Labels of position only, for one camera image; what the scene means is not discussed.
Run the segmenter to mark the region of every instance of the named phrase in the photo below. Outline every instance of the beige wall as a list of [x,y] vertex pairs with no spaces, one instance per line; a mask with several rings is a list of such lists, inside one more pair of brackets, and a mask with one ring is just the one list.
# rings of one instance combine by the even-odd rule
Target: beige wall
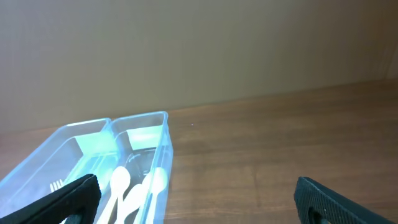
[[2,0],[0,133],[384,78],[396,2]]

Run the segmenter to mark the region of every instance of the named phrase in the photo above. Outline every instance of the white fork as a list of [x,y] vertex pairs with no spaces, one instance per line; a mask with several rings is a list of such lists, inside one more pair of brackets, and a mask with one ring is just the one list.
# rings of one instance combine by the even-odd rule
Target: white fork
[[58,190],[58,189],[60,189],[61,187],[63,187],[63,182],[62,182],[61,179],[55,181],[54,183],[51,183],[50,184],[51,193],[56,191],[56,190]]

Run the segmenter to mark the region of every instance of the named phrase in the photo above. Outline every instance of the plastic bin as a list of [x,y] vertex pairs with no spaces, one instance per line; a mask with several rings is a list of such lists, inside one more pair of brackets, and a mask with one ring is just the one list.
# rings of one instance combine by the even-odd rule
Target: plastic bin
[[[123,166],[131,176],[124,198],[145,177],[148,182],[140,209],[129,214],[125,223],[162,223],[172,157],[166,112],[139,114],[113,122],[104,118],[68,124],[56,130],[0,182],[0,217],[85,174],[95,174],[102,193],[95,219],[98,223],[110,198],[113,170]],[[109,223],[116,220],[116,204],[114,208]]]

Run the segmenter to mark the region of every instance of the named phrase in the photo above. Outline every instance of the table top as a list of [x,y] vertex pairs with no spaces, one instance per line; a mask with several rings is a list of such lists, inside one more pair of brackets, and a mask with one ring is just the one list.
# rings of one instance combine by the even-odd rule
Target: table top
[[[165,223],[300,223],[299,176],[398,222],[397,80],[168,112]],[[0,178],[55,130],[0,135]]]

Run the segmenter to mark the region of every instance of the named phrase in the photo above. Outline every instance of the wood grain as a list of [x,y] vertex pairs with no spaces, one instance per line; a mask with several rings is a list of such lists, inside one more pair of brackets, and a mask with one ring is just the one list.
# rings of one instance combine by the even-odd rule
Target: wood grain
[[[398,222],[398,80],[169,111],[165,223],[300,223],[309,176]],[[0,178],[54,129],[0,135]]]

